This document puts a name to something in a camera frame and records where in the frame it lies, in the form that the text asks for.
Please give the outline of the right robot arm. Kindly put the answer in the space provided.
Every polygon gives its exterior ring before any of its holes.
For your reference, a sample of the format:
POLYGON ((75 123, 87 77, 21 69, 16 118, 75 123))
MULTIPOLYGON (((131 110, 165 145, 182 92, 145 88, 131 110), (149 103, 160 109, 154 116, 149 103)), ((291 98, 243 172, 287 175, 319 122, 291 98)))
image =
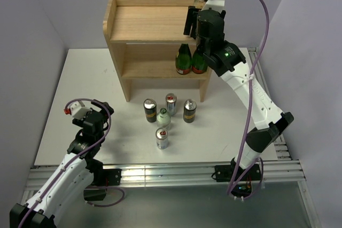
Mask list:
POLYGON ((247 120, 255 125, 244 134, 243 145, 232 160, 232 176, 242 180, 250 173, 249 166, 283 133, 294 117, 270 99, 241 50, 224 40, 224 16, 225 11, 189 6, 184 34, 197 41, 197 51, 204 63, 233 89, 247 108, 247 120))

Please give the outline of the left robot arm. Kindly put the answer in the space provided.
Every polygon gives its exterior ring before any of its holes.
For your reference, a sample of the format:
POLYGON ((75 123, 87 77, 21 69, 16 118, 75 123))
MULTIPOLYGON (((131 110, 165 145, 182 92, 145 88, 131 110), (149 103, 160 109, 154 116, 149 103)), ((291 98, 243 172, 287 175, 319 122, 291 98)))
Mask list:
POLYGON ((80 130, 61 164, 26 203, 10 211, 10 227, 57 227, 66 207, 87 186, 104 183, 103 164, 94 157, 111 127, 113 108, 107 102, 91 100, 99 110, 84 105, 86 99, 68 102, 64 112, 80 130))

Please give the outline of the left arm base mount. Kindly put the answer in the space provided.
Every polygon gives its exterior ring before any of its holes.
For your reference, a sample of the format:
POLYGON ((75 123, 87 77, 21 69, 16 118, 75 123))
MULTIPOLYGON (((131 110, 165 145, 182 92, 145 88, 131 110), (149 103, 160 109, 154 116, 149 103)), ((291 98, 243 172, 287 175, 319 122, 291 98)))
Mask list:
POLYGON ((118 189, 121 181, 121 169, 103 169, 96 172, 93 182, 83 191, 83 198, 88 202, 104 201, 110 192, 122 192, 118 189))

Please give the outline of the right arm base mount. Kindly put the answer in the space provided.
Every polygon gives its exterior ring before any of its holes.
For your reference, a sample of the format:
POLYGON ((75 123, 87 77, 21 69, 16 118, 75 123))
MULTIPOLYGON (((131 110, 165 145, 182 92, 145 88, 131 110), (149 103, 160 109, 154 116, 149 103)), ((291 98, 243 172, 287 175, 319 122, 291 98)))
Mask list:
MULTIPOLYGON (((214 172, 211 175, 211 178, 216 182, 230 182, 235 165, 216 165, 214 167, 214 172)), ((263 180, 263 165, 254 164, 250 170, 239 180, 237 185, 232 188, 231 194, 240 199, 245 199, 252 195, 253 193, 253 182, 259 182, 258 187, 261 186, 263 180)))

